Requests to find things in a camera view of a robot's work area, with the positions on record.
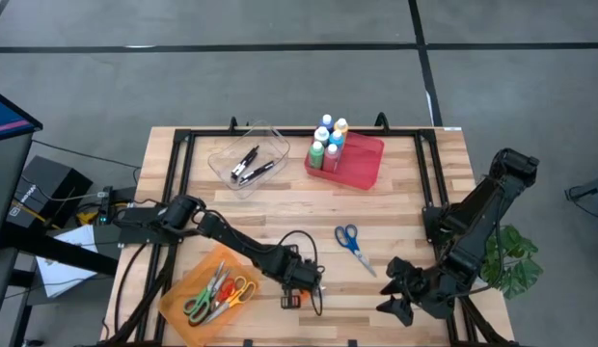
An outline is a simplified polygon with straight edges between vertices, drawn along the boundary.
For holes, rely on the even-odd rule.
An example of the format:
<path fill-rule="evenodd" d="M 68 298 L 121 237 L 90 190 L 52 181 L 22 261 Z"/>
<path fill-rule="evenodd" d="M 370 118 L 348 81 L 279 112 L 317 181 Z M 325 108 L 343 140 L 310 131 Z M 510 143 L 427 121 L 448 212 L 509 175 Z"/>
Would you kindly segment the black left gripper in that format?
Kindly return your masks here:
<path fill-rule="evenodd" d="M 282 286 L 282 309 L 301 307 L 301 298 L 294 290 L 313 294 L 320 288 L 322 274 L 315 261 L 304 259 L 295 245 L 275 245 L 267 260 L 267 277 Z"/>

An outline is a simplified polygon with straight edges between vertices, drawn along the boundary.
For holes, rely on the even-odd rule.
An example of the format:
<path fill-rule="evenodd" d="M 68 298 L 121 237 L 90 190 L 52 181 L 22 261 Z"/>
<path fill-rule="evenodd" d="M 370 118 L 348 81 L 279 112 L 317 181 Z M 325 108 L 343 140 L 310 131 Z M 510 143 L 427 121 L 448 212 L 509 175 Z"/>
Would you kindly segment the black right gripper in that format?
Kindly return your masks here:
<path fill-rule="evenodd" d="M 378 305 L 376 310 L 394 315 L 405 327 L 413 324 L 414 312 L 405 298 L 397 299 L 393 294 L 404 294 L 408 290 L 411 301 L 436 319 L 446 319 L 453 312 L 452 295 L 456 292 L 456 281 L 437 269 L 420 269 L 411 262 L 394 257 L 387 265 L 386 276 L 390 281 L 380 290 L 381 295 L 391 295 L 389 300 Z"/>

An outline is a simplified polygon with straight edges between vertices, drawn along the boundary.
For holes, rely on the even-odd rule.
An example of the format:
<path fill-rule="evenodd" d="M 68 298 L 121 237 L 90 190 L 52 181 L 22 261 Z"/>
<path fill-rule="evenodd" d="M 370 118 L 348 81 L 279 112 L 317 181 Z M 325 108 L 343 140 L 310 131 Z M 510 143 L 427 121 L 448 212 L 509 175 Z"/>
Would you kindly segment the blue scissors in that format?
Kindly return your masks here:
<path fill-rule="evenodd" d="M 338 226 L 335 228 L 335 237 L 338 243 L 349 250 L 370 272 L 373 277 L 377 277 L 375 270 L 369 263 L 367 257 L 362 253 L 357 243 L 358 229 L 356 226 L 350 224 L 345 227 Z"/>

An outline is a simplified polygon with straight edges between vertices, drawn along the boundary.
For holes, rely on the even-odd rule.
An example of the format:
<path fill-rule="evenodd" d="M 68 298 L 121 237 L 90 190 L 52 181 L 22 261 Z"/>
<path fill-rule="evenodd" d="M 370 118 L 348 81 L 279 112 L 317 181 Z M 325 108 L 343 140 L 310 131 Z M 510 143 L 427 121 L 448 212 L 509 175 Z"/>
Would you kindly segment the yellow scissors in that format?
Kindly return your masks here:
<path fill-rule="evenodd" d="M 204 320 L 204 323 L 210 323 L 222 313 L 226 312 L 230 308 L 239 305 L 245 304 L 249 301 L 254 293 L 257 290 L 257 285 L 251 281 L 246 279 L 243 276 L 237 276 L 234 278 L 235 280 L 235 291 L 232 295 L 228 297 L 228 299 L 223 302 L 220 306 L 215 308 Z"/>

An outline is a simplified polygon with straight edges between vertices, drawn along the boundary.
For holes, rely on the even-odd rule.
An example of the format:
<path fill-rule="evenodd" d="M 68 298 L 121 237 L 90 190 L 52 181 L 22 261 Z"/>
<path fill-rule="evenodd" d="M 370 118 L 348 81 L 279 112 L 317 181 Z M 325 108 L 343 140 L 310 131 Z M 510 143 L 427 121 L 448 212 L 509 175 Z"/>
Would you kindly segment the dark red scissors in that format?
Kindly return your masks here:
<path fill-rule="evenodd" d="M 216 282 L 214 283 L 212 292 L 211 292 L 211 305 L 210 309 L 214 310 L 218 306 L 218 301 L 216 299 L 217 294 L 219 293 L 221 287 L 223 286 L 224 282 L 227 280 L 227 277 L 230 274 L 230 270 L 227 270 L 223 275 L 221 275 Z"/>

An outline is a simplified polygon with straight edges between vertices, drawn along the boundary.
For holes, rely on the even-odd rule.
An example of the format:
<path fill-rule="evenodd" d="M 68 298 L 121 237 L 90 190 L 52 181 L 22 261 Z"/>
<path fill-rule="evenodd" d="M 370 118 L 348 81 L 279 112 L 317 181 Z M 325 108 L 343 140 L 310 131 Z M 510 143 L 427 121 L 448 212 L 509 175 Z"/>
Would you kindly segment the bright red scissors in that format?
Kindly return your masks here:
<path fill-rule="evenodd" d="M 235 291 L 235 280 L 234 278 L 227 278 L 225 279 L 219 287 L 219 290 L 216 293 L 215 299 L 213 301 L 213 308 L 217 308 L 223 302 L 225 302 L 230 295 L 232 295 Z"/>

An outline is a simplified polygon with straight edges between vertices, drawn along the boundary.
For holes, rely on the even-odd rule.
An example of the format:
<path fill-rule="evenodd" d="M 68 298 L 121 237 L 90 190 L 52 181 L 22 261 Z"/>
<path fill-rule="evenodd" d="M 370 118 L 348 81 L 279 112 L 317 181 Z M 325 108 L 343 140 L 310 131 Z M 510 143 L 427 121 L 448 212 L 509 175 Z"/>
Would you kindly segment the green scissors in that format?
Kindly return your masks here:
<path fill-rule="evenodd" d="M 187 316 L 189 325 L 201 324 L 208 315 L 211 302 L 226 278 L 226 275 L 223 274 L 224 266 L 225 260 L 219 264 L 208 284 L 196 296 L 184 302 L 183 313 Z"/>

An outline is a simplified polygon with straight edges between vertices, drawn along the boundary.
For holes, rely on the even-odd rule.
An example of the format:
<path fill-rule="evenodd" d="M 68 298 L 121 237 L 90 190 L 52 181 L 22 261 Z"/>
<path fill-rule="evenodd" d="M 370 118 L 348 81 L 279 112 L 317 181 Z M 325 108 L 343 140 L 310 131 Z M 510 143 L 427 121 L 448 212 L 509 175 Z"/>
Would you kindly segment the green paint bottle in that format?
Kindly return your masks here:
<path fill-rule="evenodd" d="M 315 170 L 321 170 L 324 160 L 325 146 L 319 142 L 314 141 L 309 149 L 309 166 Z"/>

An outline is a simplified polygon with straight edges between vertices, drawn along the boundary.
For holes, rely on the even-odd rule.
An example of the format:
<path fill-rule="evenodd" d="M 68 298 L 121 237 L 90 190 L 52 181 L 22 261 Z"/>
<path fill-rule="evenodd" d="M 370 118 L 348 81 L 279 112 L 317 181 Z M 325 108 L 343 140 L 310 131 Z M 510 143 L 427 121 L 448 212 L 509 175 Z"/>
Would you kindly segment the pink paint bottle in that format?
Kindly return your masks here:
<path fill-rule="evenodd" d="M 336 144 L 328 145 L 324 152 L 322 170 L 327 173 L 333 173 L 336 170 L 339 157 L 339 147 Z"/>

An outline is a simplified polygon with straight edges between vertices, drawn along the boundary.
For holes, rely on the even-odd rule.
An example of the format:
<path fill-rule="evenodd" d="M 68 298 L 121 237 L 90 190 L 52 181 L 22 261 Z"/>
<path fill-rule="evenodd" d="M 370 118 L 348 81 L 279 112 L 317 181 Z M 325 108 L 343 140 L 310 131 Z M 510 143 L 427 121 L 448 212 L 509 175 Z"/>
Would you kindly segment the thick black paintbrush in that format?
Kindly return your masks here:
<path fill-rule="evenodd" d="M 232 175 L 239 175 L 251 163 L 251 161 L 258 154 L 258 146 L 253 147 L 246 156 L 239 161 L 239 163 L 232 169 Z"/>

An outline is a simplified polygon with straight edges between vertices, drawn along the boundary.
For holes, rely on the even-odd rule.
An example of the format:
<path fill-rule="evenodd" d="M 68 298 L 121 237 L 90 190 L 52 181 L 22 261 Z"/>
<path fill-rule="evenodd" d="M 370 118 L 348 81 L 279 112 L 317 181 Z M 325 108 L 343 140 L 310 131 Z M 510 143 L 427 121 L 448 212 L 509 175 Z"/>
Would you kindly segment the clear plastic bin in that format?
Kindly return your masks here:
<path fill-rule="evenodd" d="M 233 181 L 232 169 L 255 146 L 256 159 Z M 277 129 L 258 120 L 244 135 L 233 137 L 228 145 L 211 154 L 207 162 L 227 188 L 239 199 L 246 199 L 285 167 L 289 150 L 290 143 Z"/>

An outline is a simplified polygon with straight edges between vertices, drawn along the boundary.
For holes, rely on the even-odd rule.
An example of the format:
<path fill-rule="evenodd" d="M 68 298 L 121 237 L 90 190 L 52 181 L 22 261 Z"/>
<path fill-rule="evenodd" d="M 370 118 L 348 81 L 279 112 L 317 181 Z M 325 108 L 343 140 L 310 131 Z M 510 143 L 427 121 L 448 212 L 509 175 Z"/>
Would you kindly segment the black controller box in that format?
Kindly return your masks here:
<path fill-rule="evenodd" d="M 105 186 L 102 192 L 105 196 L 100 201 L 96 223 L 98 225 L 109 225 L 121 210 L 131 204 L 136 193 L 136 187 L 115 189 L 113 186 Z"/>

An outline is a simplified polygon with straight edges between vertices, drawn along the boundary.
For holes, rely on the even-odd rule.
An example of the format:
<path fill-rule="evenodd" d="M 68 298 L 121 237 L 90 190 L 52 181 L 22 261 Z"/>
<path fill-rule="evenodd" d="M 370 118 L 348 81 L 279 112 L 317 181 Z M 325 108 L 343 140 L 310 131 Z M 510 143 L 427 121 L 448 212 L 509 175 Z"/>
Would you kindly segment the dark grey floor equipment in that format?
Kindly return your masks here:
<path fill-rule="evenodd" d="M 583 185 L 573 186 L 565 189 L 564 195 L 568 201 L 572 202 L 584 213 L 598 219 L 597 213 L 591 212 L 579 204 L 579 200 L 586 196 L 598 195 L 598 177 L 588 181 L 587 183 L 584 183 Z"/>

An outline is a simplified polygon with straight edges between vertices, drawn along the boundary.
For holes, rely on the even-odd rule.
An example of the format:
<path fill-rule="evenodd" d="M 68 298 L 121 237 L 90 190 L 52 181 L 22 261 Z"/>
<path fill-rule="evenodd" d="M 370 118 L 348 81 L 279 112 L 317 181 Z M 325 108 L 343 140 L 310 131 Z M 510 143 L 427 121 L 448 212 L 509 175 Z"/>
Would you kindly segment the black desk beam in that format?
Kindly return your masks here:
<path fill-rule="evenodd" d="M 25 288 L 24 294 L 33 289 L 35 274 L 32 271 L 14 268 L 20 252 L 56 260 L 102 275 L 115 276 L 118 267 L 118 260 L 115 258 L 20 226 L 6 225 L 0 228 L 0 311 L 6 300 L 9 286 Z"/>

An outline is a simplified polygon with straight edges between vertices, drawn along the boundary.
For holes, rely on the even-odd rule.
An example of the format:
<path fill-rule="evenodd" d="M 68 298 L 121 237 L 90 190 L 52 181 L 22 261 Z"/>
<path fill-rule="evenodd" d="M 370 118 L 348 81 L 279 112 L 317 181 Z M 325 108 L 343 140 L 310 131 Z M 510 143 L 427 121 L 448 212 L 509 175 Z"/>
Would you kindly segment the black equipment box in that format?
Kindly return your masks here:
<path fill-rule="evenodd" d="M 27 228 L 63 227 L 92 185 L 74 168 L 35 156 L 17 183 L 6 221 Z"/>

